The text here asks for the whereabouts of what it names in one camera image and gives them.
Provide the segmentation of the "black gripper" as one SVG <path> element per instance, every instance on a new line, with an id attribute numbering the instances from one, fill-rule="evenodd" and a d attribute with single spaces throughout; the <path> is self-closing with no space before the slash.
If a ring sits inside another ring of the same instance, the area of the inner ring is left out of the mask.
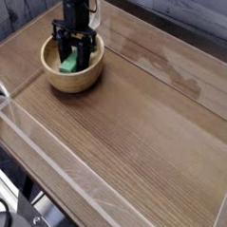
<path id="1" fill-rule="evenodd" d="M 54 19 L 52 37 L 58 43 L 58 53 L 63 62 L 73 47 L 77 50 L 76 70 L 89 67 L 90 52 L 96 49 L 97 31 L 89 26 L 88 9 L 63 7 L 63 19 Z"/>

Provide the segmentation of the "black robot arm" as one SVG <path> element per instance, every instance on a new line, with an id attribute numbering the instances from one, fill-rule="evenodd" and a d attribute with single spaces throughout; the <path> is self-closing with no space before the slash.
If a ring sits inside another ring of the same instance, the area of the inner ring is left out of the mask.
<path id="1" fill-rule="evenodd" d="M 96 51 L 97 31 L 89 26 L 89 0 L 62 0 L 64 18 L 53 20 L 52 38 L 57 42 L 59 71 L 72 74 L 89 67 L 90 54 Z"/>

